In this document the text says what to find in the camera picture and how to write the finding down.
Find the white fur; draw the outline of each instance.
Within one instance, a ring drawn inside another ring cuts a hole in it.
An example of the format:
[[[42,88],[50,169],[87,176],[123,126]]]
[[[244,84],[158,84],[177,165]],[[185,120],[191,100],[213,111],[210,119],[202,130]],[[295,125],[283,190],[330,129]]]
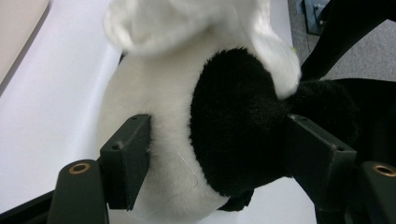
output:
[[[136,114],[152,116],[150,167],[133,217],[150,223],[193,223],[228,201],[206,184],[190,142],[192,93],[206,60],[240,47],[206,31],[166,57],[127,55],[110,80],[98,146]]]
[[[271,73],[278,98],[295,93],[297,55],[271,28],[271,0],[115,0],[104,25],[109,38],[133,55],[165,54],[214,27],[252,45]]]

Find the white plush ear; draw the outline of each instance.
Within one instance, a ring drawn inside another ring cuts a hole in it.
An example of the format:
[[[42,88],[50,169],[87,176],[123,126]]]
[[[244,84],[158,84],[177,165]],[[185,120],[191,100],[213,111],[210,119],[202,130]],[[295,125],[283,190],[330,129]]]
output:
[[[104,26],[117,46],[137,56],[151,56],[179,46],[218,21],[220,14],[216,5],[199,1],[115,0]]]
[[[297,90],[300,64],[295,52],[273,31],[271,0],[115,0],[104,25],[113,43],[137,56],[164,53],[190,40],[208,26],[226,38],[252,44],[272,74],[276,95]]]
[[[300,63],[294,50],[272,29],[270,0],[261,0],[247,27],[250,40],[265,68],[271,73],[276,95],[284,99],[297,91]]]

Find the plush toy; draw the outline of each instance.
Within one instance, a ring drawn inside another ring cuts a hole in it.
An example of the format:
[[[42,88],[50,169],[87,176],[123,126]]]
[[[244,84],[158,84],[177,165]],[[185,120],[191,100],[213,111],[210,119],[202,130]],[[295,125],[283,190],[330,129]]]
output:
[[[118,0],[106,14],[106,32],[127,55],[106,90],[98,145],[129,117],[151,115],[136,219],[194,223],[243,209],[255,188],[289,175],[281,161],[288,113],[347,143],[356,137],[343,87],[298,87],[298,59],[272,32],[269,1],[243,2]]]

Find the gray floor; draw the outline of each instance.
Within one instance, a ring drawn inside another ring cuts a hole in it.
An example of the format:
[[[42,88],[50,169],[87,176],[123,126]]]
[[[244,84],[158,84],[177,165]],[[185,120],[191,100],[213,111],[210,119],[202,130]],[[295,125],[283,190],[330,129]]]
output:
[[[318,42],[305,31],[302,0],[288,0],[293,46],[301,63]],[[396,22],[385,21],[365,36],[332,68],[325,78],[366,77],[396,81]]]

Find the black patch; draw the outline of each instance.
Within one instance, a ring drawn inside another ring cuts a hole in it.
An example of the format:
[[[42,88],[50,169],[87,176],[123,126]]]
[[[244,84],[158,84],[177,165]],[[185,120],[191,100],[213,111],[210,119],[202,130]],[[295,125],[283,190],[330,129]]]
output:
[[[288,111],[270,74],[246,49],[210,59],[191,103],[191,141],[208,184],[237,198],[287,175],[279,141]]]
[[[296,113],[352,143],[358,109],[333,81],[301,83],[277,100],[271,75],[246,49],[217,53],[204,67],[191,103],[191,141],[207,183],[230,197],[220,209],[247,206],[253,190],[282,176],[284,118]]]

